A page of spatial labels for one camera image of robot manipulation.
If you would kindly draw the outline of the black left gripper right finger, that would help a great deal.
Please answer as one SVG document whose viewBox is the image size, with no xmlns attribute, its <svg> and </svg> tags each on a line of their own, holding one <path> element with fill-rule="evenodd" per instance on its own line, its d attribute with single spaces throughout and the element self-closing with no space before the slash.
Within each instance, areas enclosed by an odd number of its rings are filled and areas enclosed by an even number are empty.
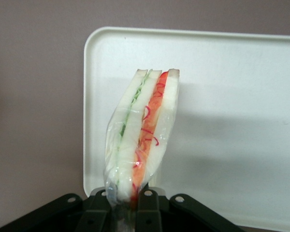
<svg viewBox="0 0 290 232">
<path fill-rule="evenodd" d="M 161 206 L 168 201 L 161 188 L 147 188 L 139 193 L 136 210 L 136 232 L 166 232 L 165 218 Z"/>
</svg>

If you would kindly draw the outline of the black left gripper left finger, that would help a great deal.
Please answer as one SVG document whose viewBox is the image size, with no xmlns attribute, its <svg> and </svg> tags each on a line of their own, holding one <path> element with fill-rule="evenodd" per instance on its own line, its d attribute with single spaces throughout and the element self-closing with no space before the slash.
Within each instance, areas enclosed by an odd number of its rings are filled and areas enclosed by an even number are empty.
<svg viewBox="0 0 290 232">
<path fill-rule="evenodd" d="M 78 222 L 79 232 L 114 232 L 112 207 L 105 189 L 94 189 L 86 200 L 86 208 Z"/>
</svg>

